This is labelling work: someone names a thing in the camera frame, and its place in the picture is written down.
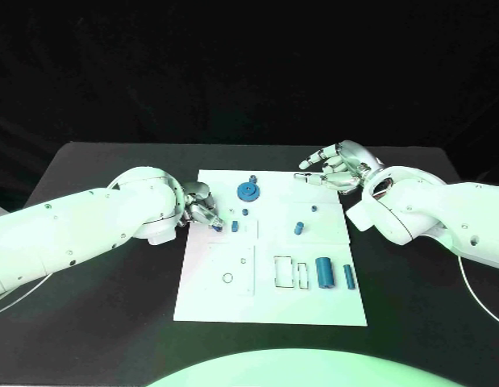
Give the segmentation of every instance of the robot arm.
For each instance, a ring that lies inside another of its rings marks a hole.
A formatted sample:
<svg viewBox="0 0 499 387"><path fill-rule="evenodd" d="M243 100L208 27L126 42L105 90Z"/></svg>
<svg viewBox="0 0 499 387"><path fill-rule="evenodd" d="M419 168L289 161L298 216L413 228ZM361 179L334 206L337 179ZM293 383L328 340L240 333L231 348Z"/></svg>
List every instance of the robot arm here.
<svg viewBox="0 0 499 387"><path fill-rule="evenodd" d="M204 183L182 187L161 169L131 169L112 186L92 189L0 216L0 293L90 260L131 238L161 244L177 225L221 229Z"/></svg>
<svg viewBox="0 0 499 387"><path fill-rule="evenodd" d="M334 153L325 152L331 148L311 156L301 168L331 156ZM365 231L376 226L400 245L429 236L456 255L499 268L499 187L479 183L448 185L420 169L386 168L353 141L334 149L337 153L324 164L327 175L314 181L305 173L295 177L344 194L364 187L363 200L347 212L357 228Z"/></svg>

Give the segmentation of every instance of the black table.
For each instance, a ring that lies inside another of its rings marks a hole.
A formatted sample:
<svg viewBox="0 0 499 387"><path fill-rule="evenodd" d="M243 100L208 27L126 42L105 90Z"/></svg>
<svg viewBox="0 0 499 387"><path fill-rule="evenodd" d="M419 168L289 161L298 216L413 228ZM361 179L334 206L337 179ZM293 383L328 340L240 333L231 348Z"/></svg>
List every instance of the black table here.
<svg viewBox="0 0 499 387"><path fill-rule="evenodd" d="M28 206L106 187L138 166L193 181L200 169L293 171L314 151L309 146L70 143ZM439 148L371 151L387 164L459 181ZM358 196L341 199L347 208ZM402 247L376 229L360 232L351 222L348 228L368 327L174 322L188 236L178 229L172 242L151 246L133 239L56 273L0 314L0 383L145 385L220 356L298 347L373 355L466 385L499 385L499 324L468 293L456 257L433 239ZM499 315L499 270L468 260L465 265L472 287Z"/></svg>

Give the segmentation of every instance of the black background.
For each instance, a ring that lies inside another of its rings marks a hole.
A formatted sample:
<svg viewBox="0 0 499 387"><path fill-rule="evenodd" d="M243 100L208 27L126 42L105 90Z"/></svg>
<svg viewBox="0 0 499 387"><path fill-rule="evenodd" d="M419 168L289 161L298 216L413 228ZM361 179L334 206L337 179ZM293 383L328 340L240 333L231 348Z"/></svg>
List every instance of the black background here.
<svg viewBox="0 0 499 387"><path fill-rule="evenodd" d="M314 151L314 146L73 143L28 206L108 186L139 165L159 165L193 181L198 169L226 166L291 171ZM389 164L430 171L452 183L459 179L440 149L371 151ZM344 197L345 208L358 199ZM468 293L456 256L433 239L399 246L376 229L360 232L353 222L348 231L368 327L174 322L188 236L180 228L172 242L151 246L133 239L57 272L0 314L0 383L146 385L220 356L292 347L363 353L465 385L499 385L499 323ZM499 316L499 270L465 261L472 287ZM20 293L34 284L25 286Z"/></svg>
<svg viewBox="0 0 499 387"><path fill-rule="evenodd" d="M499 0L0 4L5 209L70 141L344 139L498 165Z"/></svg>

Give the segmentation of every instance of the white sheet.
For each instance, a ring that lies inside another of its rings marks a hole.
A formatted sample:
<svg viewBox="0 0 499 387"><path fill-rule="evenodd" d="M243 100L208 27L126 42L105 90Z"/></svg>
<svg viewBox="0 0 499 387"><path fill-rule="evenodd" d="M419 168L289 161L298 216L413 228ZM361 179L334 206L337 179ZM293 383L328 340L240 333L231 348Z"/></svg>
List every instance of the white sheet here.
<svg viewBox="0 0 499 387"><path fill-rule="evenodd" d="M246 203L237 188L252 174L262 196ZM198 180L211 187L226 229L217 233L201 224L190 226L174 319L367 326L358 278L357 289L347 286L344 265L354 267L354 262L337 191L306 185L285 172L203 170ZM298 221L305 222L302 235L293 233ZM295 288L275 286L275 256L292 257ZM332 289L318 286L321 256L334 262ZM299 286L298 263L308 265L309 289Z"/></svg>

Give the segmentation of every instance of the small blue part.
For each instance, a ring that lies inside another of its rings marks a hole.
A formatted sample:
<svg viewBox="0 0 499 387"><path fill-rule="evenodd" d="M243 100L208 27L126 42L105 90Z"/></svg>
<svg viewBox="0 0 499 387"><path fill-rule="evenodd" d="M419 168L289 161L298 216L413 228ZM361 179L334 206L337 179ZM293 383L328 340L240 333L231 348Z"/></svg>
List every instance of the small blue part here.
<svg viewBox="0 0 499 387"><path fill-rule="evenodd" d="M357 289L357 284L354 283L353 267L350 264L345 264L345 274L347 274L348 289Z"/></svg>
<svg viewBox="0 0 499 387"><path fill-rule="evenodd" d="M259 195L262 194L259 190L259 185L256 183L242 183L239 186L239 198L244 202L253 202L259 199Z"/></svg>
<svg viewBox="0 0 499 387"><path fill-rule="evenodd" d="M316 259L316 277L322 289L334 288L334 266L327 256Z"/></svg>
<svg viewBox="0 0 499 387"><path fill-rule="evenodd" d="M302 222L298 222L296 224L296 230L293 231L296 235L302 234L302 230L305 229L305 224Z"/></svg>

